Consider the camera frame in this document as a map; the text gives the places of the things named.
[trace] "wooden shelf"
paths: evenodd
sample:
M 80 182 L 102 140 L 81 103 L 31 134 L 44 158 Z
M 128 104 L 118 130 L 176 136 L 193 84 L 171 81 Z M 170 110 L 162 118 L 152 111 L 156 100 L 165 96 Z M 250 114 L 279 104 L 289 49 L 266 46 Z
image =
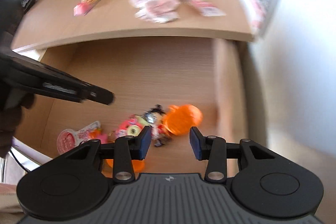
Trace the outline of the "wooden shelf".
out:
M 115 93 L 115 102 L 83 104 L 36 96 L 26 110 L 17 138 L 52 158 L 58 134 L 100 121 L 105 133 L 131 114 L 155 104 L 193 104 L 204 115 L 204 135 L 228 142 L 246 136 L 242 83 L 235 46 L 221 39 L 138 37 L 83 42 L 47 49 L 42 62 Z M 200 172 L 189 137 L 175 137 L 166 147 L 151 147 L 146 172 Z

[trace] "black cable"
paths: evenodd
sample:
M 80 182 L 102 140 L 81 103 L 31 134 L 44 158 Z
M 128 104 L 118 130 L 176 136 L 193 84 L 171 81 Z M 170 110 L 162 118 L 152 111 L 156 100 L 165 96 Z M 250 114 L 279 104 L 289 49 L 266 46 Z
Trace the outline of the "black cable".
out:
M 28 170 L 26 167 L 24 167 L 24 166 L 18 161 L 18 159 L 14 156 L 12 150 L 10 150 L 9 152 L 12 154 L 14 160 L 18 163 L 18 165 L 20 165 L 20 167 L 21 167 L 23 170 L 25 170 L 27 173 L 29 173 L 30 170 Z
M 4 157 L 3 159 L 3 169 L 2 169 L 2 178 L 1 178 L 1 182 L 4 182 L 4 178 L 5 178 L 5 166 L 6 166 L 6 157 Z

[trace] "white wall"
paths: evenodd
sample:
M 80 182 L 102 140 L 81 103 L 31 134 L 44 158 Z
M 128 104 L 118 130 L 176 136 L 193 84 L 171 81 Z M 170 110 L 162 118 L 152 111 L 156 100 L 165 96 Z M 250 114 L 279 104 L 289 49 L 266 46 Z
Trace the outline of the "white wall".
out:
M 269 146 L 321 178 L 325 194 L 317 216 L 335 224 L 336 0 L 280 0 L 251 49 Z

